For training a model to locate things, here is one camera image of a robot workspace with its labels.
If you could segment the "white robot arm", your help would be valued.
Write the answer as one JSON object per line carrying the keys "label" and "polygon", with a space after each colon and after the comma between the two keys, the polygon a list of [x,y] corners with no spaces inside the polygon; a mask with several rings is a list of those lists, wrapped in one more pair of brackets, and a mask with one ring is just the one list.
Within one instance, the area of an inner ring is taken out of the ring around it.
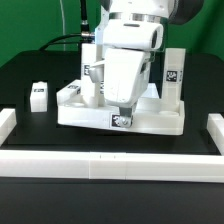
{"label": "white robot arm", "polygon": [[183,25],[204,0],[102,0],[109,12],[103,32],[104,58],[90,65],[94,83],[104,83],[108,105],[119,109],[119,125],[132,126],[138,99],[149,82],[154,53],[163,45],[164,24]]}

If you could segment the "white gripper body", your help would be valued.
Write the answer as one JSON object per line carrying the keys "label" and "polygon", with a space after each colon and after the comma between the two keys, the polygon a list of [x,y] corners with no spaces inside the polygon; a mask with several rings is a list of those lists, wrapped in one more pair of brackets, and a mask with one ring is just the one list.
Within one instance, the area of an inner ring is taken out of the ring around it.
{"label": "white gripper body", "polygon": [[131,108],[146,91],[151,56],[163,42],[160,23],[110,19],[103,33],[104,59],[90,65],[93,83],[104,82],[108,105]]}

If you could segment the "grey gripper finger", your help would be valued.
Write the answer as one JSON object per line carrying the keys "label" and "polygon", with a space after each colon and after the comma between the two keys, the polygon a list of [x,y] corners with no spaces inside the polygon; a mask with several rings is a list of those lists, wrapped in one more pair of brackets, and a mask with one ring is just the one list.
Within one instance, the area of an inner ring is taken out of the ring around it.
{"label": "grey gripper finger", "polygon": [[120,113],[119,124],[121,127],[129,128],[132,126],[134,112],[135,107],[119,108]]}

